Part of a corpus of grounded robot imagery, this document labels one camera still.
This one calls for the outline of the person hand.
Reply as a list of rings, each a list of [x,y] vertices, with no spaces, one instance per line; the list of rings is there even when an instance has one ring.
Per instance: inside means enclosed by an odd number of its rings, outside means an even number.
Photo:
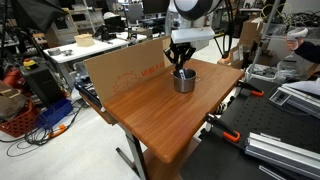
[[[287,40],[286,41],[287,48],[289,50],[291,50],[291,51],[296,50],[303,43],[304,43],[304,39],[303,38],[298,38],[296,40]]]

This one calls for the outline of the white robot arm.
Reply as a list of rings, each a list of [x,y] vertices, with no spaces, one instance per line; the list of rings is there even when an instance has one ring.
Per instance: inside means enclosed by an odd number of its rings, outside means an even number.
[[[221,2],[222,0],[170,0],[169,7],[174,9],[185,20],[196,21],[215,11]],[[163,52],[175,66],[175,69],[180,70],[196,51],[196,48],[191,43],[213,39],[214,35],[215,33],[210,26],[172,30],[170,33],[170,45]]]

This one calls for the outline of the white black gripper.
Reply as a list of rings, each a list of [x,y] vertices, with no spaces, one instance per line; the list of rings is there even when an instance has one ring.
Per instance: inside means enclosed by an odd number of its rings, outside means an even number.
[[[183,51],[180,57],[180,69],[188,61],[194,52],[201,50],[209,45],[209,41],[213,39],[215,32],[211,27],[198,27],[198,28],[185,28],[173,30],[171,32],[171,39],[174,44],[190,43],[194,47],[189,47]],[[179,69],[178,59],[179,56],[175,55],[170,48],[164,49],[163,53],[167,59],[175,66],[175,69]]]

